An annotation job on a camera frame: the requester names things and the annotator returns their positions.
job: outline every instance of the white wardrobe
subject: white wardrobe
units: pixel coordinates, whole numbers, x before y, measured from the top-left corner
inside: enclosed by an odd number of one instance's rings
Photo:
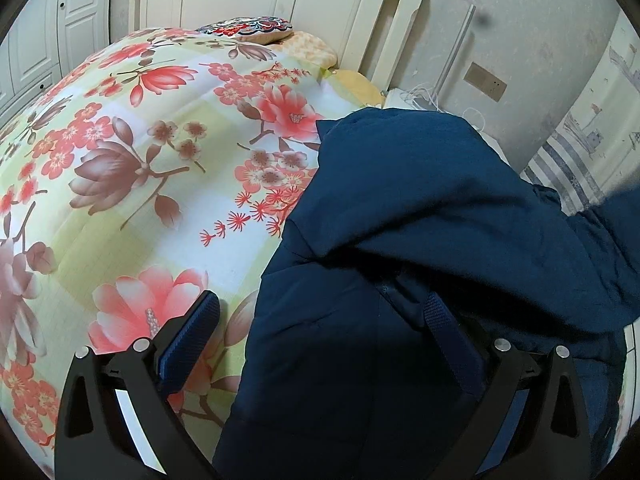
[[[109,44],[109,0],[29,0],[0,44],[0,127]]]

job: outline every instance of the gold switch plate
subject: gold switch plate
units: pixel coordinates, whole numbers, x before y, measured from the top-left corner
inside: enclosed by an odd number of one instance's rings
[[[507,89],[507,83],[477,63],[471,64],[466,72],[465,81],[475,86],[483,94],[488,95],[495,102],[500,101],[504,91]]]

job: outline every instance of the dark blue coat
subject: dark blue coat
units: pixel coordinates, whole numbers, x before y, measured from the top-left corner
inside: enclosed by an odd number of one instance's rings
[[[519,349],[570,348],[601,468],[640,316],[640,192],[568,218],[460,118],[366,108],[318,129],[320,169],[262,276],[224,478],[425,478],[476,406],[424,326],[434,290]]]

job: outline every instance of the silver screw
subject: silver screw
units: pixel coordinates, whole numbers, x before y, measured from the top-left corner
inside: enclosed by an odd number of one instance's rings
[[[136,352],[144,352],[151,345],[151,341],[146,337],[141,337],[135,343],[133,343],[133,349]]]
[[[569,355],[571,355],[571,352],[569,352],[569,349],[566,346],[556,346],[556,354],[558,354],[562,359],[567,359],[569,357]]]
[[[89,355],[89,347],[81,346],[78,350],[76,350],[76,357],[78,359],[84,359]]]
[[[509,343],[506,339],[496,339],[494,341],[495,348],[500,352],[508,352],[511,350],[511,343]]]

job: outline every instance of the blue gripper pad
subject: blue gripper pad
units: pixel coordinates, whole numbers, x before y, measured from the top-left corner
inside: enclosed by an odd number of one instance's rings
[[[165,329],[172,330],[170,323],[173,322],[174,329],[176,325],[182,324],[158,360],[157,390],[163,399],[183,388],[219,321],[220,301],[213,292],[206,290],[185,316],[170,319],[162,327],[156,338],[161,336]]]

